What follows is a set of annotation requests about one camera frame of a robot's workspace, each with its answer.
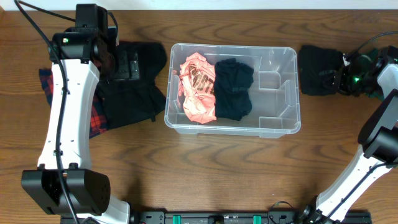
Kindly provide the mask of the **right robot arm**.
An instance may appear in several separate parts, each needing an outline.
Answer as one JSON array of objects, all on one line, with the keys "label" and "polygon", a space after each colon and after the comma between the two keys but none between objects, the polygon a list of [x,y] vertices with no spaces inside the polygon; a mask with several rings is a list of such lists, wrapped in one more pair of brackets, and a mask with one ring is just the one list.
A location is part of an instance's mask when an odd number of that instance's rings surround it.
[{"label": "right robot arm", "polygon": [[397,167],[397,48],[388,46],[362,54],[304,45],[298,54],[302,93],[325,96],[382,98],[358,135],[358,149],[345,170],[295,223],[371,223],[368,212],[351,206],[378,178]]}]

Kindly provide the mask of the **black shirt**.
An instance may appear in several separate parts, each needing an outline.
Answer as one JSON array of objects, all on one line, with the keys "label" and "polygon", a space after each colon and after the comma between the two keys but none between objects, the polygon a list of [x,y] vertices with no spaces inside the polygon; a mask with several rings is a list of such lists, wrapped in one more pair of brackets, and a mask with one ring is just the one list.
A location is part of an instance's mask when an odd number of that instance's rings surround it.
[{"label": "black shirt", "polygon": [[343,65],[343,53],[314,45],[303,45],[298,53],[301,91],[310,96],[334,95],[335,73]]}]

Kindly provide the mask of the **dark navy shirt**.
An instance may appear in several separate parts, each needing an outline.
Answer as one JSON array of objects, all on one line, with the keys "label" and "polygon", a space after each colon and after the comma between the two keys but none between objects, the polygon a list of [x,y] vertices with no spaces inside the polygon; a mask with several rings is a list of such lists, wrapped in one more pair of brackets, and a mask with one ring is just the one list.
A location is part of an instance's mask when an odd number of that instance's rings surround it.
[{"label": "dark navy shirt", "polygon": [[229,58],[215,64],[215,73],[216,117],[241,121],[252,110],[248,90],[254,82],[254,69]]}]

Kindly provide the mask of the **dark green shirt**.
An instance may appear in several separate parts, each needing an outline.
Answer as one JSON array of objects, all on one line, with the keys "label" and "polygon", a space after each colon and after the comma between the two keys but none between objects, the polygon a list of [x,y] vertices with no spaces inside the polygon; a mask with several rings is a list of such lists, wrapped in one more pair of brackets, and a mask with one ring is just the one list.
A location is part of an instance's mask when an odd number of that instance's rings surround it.
[{"label": "dark green shirt", "polygon": [[379,50],[373,49],[366,54],[359,54],[352,60],[349,72],[352,76],[351,89],[355,96],[365,94],[370,98],[384,100],[381,87],[377,84],[380,72]]}]

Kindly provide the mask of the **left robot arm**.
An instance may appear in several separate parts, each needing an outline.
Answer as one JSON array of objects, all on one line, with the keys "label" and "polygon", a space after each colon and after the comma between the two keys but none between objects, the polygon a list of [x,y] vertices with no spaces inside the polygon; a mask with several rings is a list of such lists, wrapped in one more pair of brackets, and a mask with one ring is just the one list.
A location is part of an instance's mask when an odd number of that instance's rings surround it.
[{"label": "left robot arm", "polygon": [[74,26],[46,40],[52,62],[49,128],[34,170],[21,185],[48,215],[62,223],[139,223],[129,203],[111,195],[107,175],[91,168],[91,109],[100,76],[115,66],[118,28],[96,4],[76,6]]}]

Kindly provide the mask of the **pink shirt with gold letters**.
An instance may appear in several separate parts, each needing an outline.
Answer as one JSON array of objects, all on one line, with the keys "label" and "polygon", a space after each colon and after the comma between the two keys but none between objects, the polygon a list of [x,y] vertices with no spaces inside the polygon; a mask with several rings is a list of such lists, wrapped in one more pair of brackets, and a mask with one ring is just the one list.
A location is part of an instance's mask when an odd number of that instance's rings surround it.
[{"label": "pink shirt with gold letters", "polygon": [[195,52],[180,65],[179,95],[185,97],[182,108],[190,121],[200,124],[216,120],[215,66]]}]

